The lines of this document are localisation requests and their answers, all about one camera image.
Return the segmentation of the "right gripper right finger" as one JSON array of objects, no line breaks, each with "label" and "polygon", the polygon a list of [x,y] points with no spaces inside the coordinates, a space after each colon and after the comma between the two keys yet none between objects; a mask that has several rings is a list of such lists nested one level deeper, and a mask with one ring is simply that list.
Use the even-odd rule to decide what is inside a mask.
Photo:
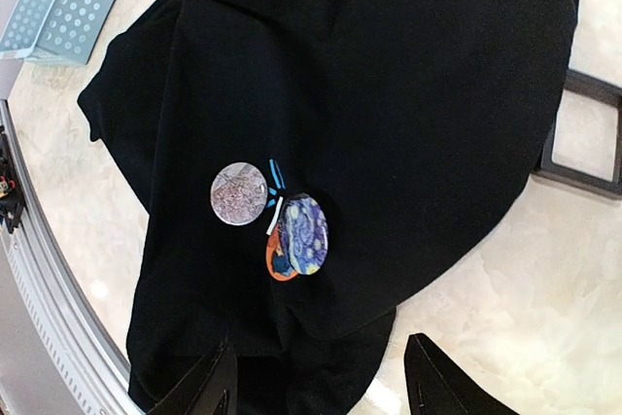
[{"label": "right gripper right finger", "polygon": [[423,333],[409,336],[403,362],[411,414],[517,415]]}]

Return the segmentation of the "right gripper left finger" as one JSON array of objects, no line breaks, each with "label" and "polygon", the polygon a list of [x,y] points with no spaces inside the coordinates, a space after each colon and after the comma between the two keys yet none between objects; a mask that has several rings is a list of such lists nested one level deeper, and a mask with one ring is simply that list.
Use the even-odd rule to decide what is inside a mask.
[{"label": "right gripper left finger", "polygon": [[228,337],[200,357],[166,356],[149,382],[156,402],[147,414],[237,413],[237,358]]}]

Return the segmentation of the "starry night blue brooch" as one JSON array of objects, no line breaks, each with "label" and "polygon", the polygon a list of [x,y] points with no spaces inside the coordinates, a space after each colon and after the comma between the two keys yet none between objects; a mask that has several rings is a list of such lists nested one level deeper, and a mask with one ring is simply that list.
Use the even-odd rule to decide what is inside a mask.
[{"label": "starry night blue brooch", "polygon": [[320,204],[307,193],[288,198],[279,229],[291,268],[300,275],[318,272],[328,256],[328,221]]}]

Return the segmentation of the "black garment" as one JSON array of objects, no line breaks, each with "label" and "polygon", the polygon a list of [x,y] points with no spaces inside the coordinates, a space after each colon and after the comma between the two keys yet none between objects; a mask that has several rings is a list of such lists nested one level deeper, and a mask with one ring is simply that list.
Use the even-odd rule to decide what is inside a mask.
[{"label": "black garment", "polygon": [[[149,213],[126,350],[144,411],[166,356],[228,337],[243,414],[345,414],[397,307],[484,239],[557,114],[579,0],[156,0],[78,104]],[[222,222],[216,175],[268,196]],[[274,280],[268,236],[307,193],[328,221],[312,275]]]}]

